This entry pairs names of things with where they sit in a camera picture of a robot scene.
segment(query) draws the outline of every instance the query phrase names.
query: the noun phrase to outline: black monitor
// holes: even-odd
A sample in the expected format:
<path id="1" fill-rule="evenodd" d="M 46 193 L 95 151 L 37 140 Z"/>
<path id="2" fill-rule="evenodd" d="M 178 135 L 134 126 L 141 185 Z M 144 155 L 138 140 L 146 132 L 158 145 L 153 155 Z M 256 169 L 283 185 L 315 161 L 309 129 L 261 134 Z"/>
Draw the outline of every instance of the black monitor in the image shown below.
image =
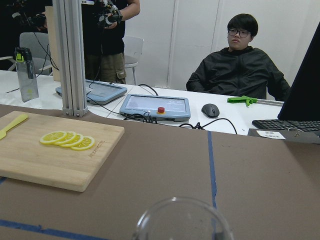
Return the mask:
<path id="1" fill-rule="evenodd" d="M 320 121 L 320 23 L 278 119 Z"/>

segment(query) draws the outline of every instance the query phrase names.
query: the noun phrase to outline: wooden board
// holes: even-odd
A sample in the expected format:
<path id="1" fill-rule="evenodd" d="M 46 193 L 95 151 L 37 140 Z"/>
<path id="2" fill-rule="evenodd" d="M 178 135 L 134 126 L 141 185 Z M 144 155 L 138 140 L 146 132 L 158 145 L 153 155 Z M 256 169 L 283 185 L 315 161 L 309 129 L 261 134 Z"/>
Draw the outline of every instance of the wooden board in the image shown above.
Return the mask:
<path id="1" fill-rule="evenodd" d="M 20 114 L 28 119 L 0 139 L 0 176 L 83 192 L 125 132 L 121 126 L 13 111 L 0 118 L 0 129 Z M 43 145 L 54 131 L 74 131 L 95 139 L 83 151 Z"/>

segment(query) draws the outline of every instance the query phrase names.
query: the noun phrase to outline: emergency stop button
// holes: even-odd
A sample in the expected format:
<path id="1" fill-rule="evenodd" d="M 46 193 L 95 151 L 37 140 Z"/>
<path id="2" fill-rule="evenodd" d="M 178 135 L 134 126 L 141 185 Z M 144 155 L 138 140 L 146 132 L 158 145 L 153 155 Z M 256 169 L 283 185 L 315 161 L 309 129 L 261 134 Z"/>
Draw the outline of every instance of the emergency stop button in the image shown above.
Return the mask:
<path id="1" fill-rule="evenodd" d="M 156 112 L 157 114 L 164 114 L 165 113 L 165 108 L 160 106 L 158 107 L 158 111 Z"/>

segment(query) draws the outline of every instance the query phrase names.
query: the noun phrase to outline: water bottle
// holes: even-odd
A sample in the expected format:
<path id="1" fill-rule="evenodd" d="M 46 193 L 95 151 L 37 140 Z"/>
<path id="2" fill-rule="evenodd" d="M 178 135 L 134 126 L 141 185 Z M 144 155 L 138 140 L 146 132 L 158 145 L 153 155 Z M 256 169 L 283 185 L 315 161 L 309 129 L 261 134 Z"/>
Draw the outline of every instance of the water bottle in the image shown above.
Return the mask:
<path id="1" fill-rule="evenodd" d="M 25 103 L 39 97 L 35 65 L 29 48 L 16 47 L 14 54 L 21 98 Z"/>

